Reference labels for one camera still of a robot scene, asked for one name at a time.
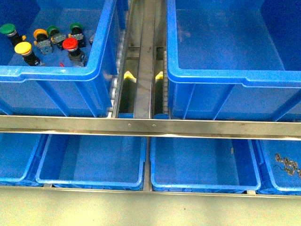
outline blue storage bin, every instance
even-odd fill
[[[141,190],[145,137],[50,135],[36,180],[56,187]]]
[[[167,0],[172,118],[300,121],[300,8],[301,0]]]
[[[128,1],[127,0],[123,0],[123,4],[124,4],[124,10],[128,11],[129,10]]]
[[[301,142],[283,140],[254,140],[254,151],[261,177],[260,194],[301,195],[301,175],[289,175],[284,163],[276,161],[276,154],[298,163],[301,169]]]
[[[153,137],[150,161],[155,191],[242,193],[261,185],[248,140]]]
[[[69,34],[70,24],[84,26],[89,57],[86,67],[73,67],[67,51],[35,54],[47,65],[30,67],[6,35],[0,34],[0,114],[102,117],[111,107],[109,88],[117,74],[119,36],[125,27],[123,6],[116,0],[0,0],[0,25],[13,23],[33,43],[33,32],[56,25]],[[93,46],[88,38],[95,33]]]
[[[42,186],[35,181],[47,135],[0,133],[0,185]]]

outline yellow button cap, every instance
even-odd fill
[[[38,34],[45,34],[48,37],[48,34],[44,29],[37,29],[34,31],[33,36],[35,39],[37,39]]]
[[[32,45],[29,42],[23,41],[15,46],[15,52],[18,54],[27,54],[31,51]]]

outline red button cap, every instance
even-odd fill
[[[75,38],[67,38],[63,41],[63,48],[66,50],[72,50],[77,47],[79,44],[79,41]]]

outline green button cap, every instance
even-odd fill
[[[58,27],[57,26],[54,26],[54,25],[51,25],[51,26],[49,26],[48,28],[47,28],[47,34],[48,34],[48,36],[50,36],[50,32],[52,31],[52,30],[60,30],[60,29],[58,29]]]
[[[15,31],[16,27],[13,24],[5,24],[0,27],[0,33],[11,34]]]
[[[80,23],[73,23],[70,25],[70,30],[72,30],[74,27],[79,27],[81,30],[83,30],[83,25]]]

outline metal bar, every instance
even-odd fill
[[[140,47],[139,46],[129,46],[127,48],[127,60],[139,59]]]
[[[129,5],[130,5],[130,11],[126,12],[127,26],[123,37],[121,37],[124,38],[124,40],[123,41],[121,40],[121,45],[119,48],[119,57],[116,63],[118,66],[118,78],[117,78],[117,88],[116,88],[117,95],[115,97],[115,102],[113,106],[113,114],[112,114],[113,118],[117,118],[119,113],[120,100],[121,100],[122,87],[123,87],[124,64],[126,61],[127,47],[129,42],[128,36],[129,33],[131,32],[131,27],[133,23],[134,7],[132,7],[133,4],[131,1],[129,1]]]
[[[88,193],[115,193],[115,194],[149,194],[149,195],[188,195],[188,196],[219,196],[219,197],[242,197],[242,198],[272,198],[272,199],[301,199],[301,195],[272,195],[272,194],[231,194],[231,193],[197,193],[197,192],[154,192],[154,191],[128,191],[128,190],[101,190],[83,188],[62,188],[62,187],[26,187],[26,186],[0,186],[1,193],[5,191],[56,191],[56,192],[88,192]]]
[[[1,115],[0,132],[296,140],[301,123]]]
[[[134,118],[151,118],[154,61],[155,0],[144,0]]]

